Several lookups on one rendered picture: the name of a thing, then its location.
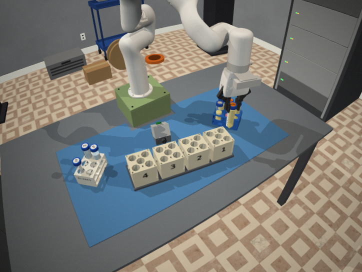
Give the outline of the blue bench mat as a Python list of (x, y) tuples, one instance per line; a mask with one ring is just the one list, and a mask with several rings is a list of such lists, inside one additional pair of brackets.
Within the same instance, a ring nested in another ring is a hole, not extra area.
[[(238, 129), (224, 127), (234, 139), (234, 157), (182, 176), (134, 191), (126, 169), (126, 155), (150, 150), (156, 145), (151, 125), (169, 124), (171, 141), (216, 129), (212, 124), (219, 87), (170, 105), (175, 113), (131, 131), (124, 123), (56, 152), (76, 215), (92, 247), (206, 187), (253, 159), (289, 134), (242, 101)], [(170, 143), (166, 142), (166, 143)], [(98, 145), (107, 166), (97, 187), (78, 184), (72, 160), (84, 153), (83, 143)]]

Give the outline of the blue tube rack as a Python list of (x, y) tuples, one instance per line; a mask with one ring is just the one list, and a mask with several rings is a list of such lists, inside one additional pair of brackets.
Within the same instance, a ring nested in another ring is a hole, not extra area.
[[(232, 130), (238, 130), (238, 127), (239, 127), (239, 120), (241, 120), (241, 117), (242, 117), (242, 110), (240, 110), (239, 114), (235, 114), (235, 116), (237, 116), (238, 118), (237, 119), (234, 119), (234, 124), (233, 124), (233, 127), (231, 127), (230, 129)], [(212, 115), (212, 124), (213, 125), (216, 125), (216, 126), (220, 126), (220, 127), (224, 127), (224, 128), (228, 128), (226, 126), (226, 121), (227, 121), (227, 116), (225, 116), (226, 114), (228, 114), (228, 112), (224, 109), (222, 110), (222, 114), (221, 115), (218, 115), (216, 114), (216, 109)], [(218, 120), (218, 119), (215, 119), (216, 117), (221, 117), (221, 120)], [(236, 122), (237, 121), (237, 122)]]

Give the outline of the beige tube rack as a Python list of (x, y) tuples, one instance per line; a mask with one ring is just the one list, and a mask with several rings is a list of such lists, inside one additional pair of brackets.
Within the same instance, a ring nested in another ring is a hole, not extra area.
[[(100, 153), (100, 156), (101, 158), (99, 160), (95, 160), (93, 154), (92, 157), (89, 159), (87, 159), (85, 156), (82, 158), (81, 163), (85, 162), (83, 165), (83, 168), (85, 170), (84, 173), (79, 174), (77, 170), (74, 173), (74, 176), (78, 184), (92, 186), (92, 187), (98, 186), (100, 179), (108, 164), (106, 156), (103, 153)], [(100, 165), (101, 161), (103, 162)]]

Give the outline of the tube with blue cap and grey dot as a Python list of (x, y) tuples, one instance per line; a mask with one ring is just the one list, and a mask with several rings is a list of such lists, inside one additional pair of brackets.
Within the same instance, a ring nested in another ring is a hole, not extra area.
[[(217, 115), (221, 115), (221, 114), (222, 114), (223, 105), (224, 105), (224, 102), (221, 101), (221, 100), (218, 100), (218, 101), (216, 102), (216, 114), (217, 114)], [(221, 120), (221, 117), (215, 116), (215, 119), (216, 119), (216, 120)]]

